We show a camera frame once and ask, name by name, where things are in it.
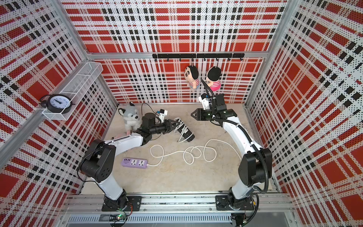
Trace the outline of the purple power strip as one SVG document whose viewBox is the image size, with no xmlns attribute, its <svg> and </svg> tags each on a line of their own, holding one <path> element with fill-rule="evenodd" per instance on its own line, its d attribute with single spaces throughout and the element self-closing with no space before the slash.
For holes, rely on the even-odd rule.
<svg viewBox="0 0 363 227">
<path fill-rule="evenodd" d="M 136 158 L 124 158 L 121 163 L 123 167 L 140 168 L 140 169 L 146 169 L 147 164 L 148 162 L 146 159 L 136 159 Z"/>
</svg>

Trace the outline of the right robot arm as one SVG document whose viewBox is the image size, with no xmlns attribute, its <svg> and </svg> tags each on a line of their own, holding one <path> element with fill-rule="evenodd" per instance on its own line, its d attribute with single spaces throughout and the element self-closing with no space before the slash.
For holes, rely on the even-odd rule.
<svg viewBox="0 0 363 227">
<path fill-rule="evenodd" d="M 196 109 L 191 116 L 197 121 L 216 122 L 231 136 L 242 158 L 238 167 L 239 180 L 229 189 L 226 205 L 221 204 L 220 208 L 253 210 L 253 195 L 268 191 L 272 177 L 272 152 L 249 135 L 234 110 L 227 109 L 223 94 L 202 94 L 199 101 L 203 107 Z"/>
</svg>

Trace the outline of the black power strip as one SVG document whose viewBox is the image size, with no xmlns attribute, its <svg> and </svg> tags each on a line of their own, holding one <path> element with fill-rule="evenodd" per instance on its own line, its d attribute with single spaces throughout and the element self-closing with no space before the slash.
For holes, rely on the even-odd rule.
<svg viewBox="0 0 363 227">
<path fill-rule="evenodd" d="M 186 124 L 180 118 L 175 118 L 174 120 L 180 122 L 180 125 L 174 130 L 175 133 L 178 132 L 180 134 L 178 143 L 192 142 L 195 139 L 194 133 L 186 126 Z"/>
</svg>

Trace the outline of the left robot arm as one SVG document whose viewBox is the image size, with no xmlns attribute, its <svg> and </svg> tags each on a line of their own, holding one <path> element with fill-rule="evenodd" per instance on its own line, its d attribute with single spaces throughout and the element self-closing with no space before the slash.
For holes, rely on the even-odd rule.
<svg viewBox="0 0 363 227">
<path fill-rule="evenodd" d="M 128 136 L 116 140 L 91 142 L 77 172 L 83 173 L 104 192 L 103 211 L 122 211 L 129 205 L 126 191 L 113 176 L 115 158 L 132 149 L 147 144 L 154 134 L 167 134 L 180 126 L 176 120 L 166 119 L 155 123 L 156 115 L 147 113 L 142 117 L 141 127 Z"/>
</svg>

